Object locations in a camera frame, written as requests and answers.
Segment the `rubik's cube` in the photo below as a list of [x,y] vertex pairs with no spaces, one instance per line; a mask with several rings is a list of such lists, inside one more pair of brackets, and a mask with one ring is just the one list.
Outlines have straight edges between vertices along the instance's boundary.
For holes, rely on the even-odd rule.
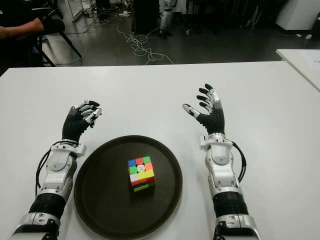
[[154,167],[149,156],[129,160],[128,167],[133,191],[137,192],[156,184]]

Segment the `round tray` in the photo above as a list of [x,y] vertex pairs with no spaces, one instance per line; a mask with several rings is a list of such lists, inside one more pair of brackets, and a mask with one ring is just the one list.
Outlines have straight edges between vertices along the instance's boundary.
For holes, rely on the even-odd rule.
[[[155,187],[134,192],[128,161],[151,157]],[[182,193],[182,173],[173,153],[145,136],[123,136],[95,150],[82,165],[74,185],[75,207],[96,234],[116,240],[150,235],[175,211]]]

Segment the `robotic arm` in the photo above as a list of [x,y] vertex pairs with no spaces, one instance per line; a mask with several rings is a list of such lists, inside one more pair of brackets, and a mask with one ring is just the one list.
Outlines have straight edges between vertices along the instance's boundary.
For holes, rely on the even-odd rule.
[[[53,144],[43,156],[36,172],[36,197],[18,224],[11,240],[56,240],[59,235],[60,218],[73,187],[77,169],[76,159],[83,156],[86,146],[79,144],[81,134],[94,127],[102,109],[94,101],[85,100],[73,106],[63,125],[62,140]],[[46,177],[39,184],[39,173],[45,165]]]
[[208,136],[201,139],[200,147],[206,151],[205,165],[209,171],[208,182],[216,216],[213,240],[261,240],[255,221],[248,213],[240,181],[246,170],[242,164],[239,179],[233,170],[234,157],[231,148],[239,147],[225,138],[225,117],[221,100],[210,85],[199,91],[200,106],[209,114],[202,114],[192,106],[184,104],[184,110],[202,124]]

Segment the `person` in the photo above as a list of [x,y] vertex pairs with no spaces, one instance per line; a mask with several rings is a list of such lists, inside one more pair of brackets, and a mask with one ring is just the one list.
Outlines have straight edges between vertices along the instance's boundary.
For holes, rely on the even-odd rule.
[[24,0],[0,0],[0,76],[8,68],[31,67],[34,33],[44,30]]

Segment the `table surface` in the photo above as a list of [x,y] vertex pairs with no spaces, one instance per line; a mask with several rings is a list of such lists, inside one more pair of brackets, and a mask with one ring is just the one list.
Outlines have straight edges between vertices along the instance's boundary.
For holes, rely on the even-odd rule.
[[276,53],[320,92],[320,50],[278,49]]
[[[100,145],[126,135],[165,144],[183,174],[180,206],[150,240],[213,237],[205,129],[182,104],[198,107],[198,88],[222,99],[227,138],[247,159],[241,186],[263,239],[319,239],[320,94],[284,61],[156,66],[9,69],[0,78],[0,239],[7,239],[34,200],[35,173],[61,138],[70,106],[84,99],[103,108],[78,170]],[[236,173],[241,158],[234,153]],[[60,240],[100,239],[81,222],[73,194],[61,219]]]

